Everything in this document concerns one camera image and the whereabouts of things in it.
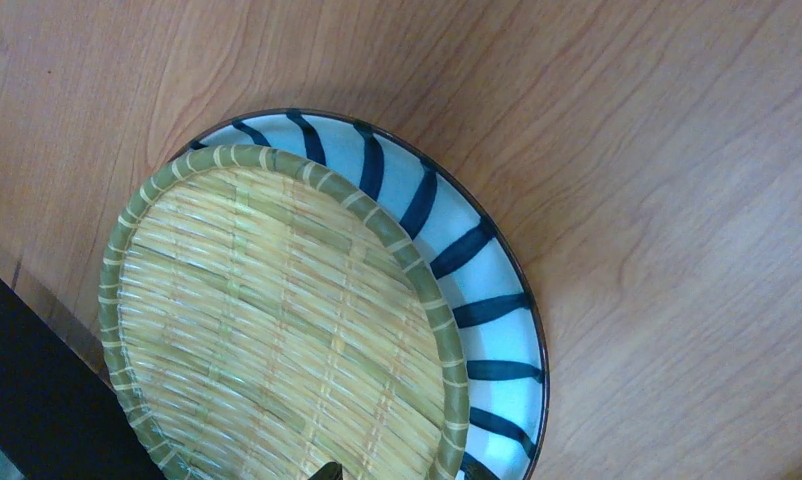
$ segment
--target plate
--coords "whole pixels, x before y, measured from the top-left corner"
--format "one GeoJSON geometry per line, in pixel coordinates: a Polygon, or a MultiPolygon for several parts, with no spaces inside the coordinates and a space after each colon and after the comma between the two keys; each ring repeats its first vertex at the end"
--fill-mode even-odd
{"type": "Polygon", "coordinates": [[[467,359],[471,414],[462,471],[529,478],[545,431],[545,338],[527,279],[472,195],[433,159],[367,122],[306,109],[242,115],[187,150],[265,145],[339,173],[388,211],[430,263],[454,311],[467,359]]]}

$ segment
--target woven bamboo strip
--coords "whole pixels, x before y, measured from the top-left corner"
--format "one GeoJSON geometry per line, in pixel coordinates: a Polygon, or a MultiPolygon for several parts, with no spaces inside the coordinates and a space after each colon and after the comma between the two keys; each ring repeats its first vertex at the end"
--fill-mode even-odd
{"type": "Polygon", "coordinates": [[[164,472],[306,478],[336,460],[352,478],[452,476],[465,364],[408,246],[341,177],[270,149],[191,153],[146,182],[105,253],[101,322],[164,472]]]}

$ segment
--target wooden table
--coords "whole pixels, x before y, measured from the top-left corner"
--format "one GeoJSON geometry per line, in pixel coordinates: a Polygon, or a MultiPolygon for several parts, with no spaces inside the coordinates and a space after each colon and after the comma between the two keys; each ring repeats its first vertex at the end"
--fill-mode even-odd
{"type": "Polygon", "coordinates": [[[0,276],[102,370],[131,191],[276,106],[396,133],[502,228],[535,478],[802,476],[802,0],[0,2],[0,276]]]}

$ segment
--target blue striped plate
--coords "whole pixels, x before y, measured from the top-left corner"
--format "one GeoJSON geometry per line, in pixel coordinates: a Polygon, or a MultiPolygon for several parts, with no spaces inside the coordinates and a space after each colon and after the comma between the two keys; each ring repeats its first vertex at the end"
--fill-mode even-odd
{"type": "Polygon", "coordinates": [[[266,110],[217,125],[184,147],[266,145],[326,165],[404,227],[454,309],[468,360],[471,416],[462,471],[529,478],[549,384],[542,324],[503,235],[433,159],[368,123],[303,109],[266,110]]]}

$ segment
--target black surface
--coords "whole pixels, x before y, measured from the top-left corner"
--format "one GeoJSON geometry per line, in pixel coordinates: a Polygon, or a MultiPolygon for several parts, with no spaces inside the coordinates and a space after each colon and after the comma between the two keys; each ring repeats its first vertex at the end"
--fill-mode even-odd
{"type": "Polygon", "coordinates": [[[35,479],[162,479],[112,391],[0,279],[0,447],[35,479]]]}
{"type": "Polygon", "coordinates": [[[469,455],[468,452],[463,454],[463,460],[460,462],[460,470],[466,474],[466,480],[499,480],[486,465],[482,464],[477,458],[469,455]]]}

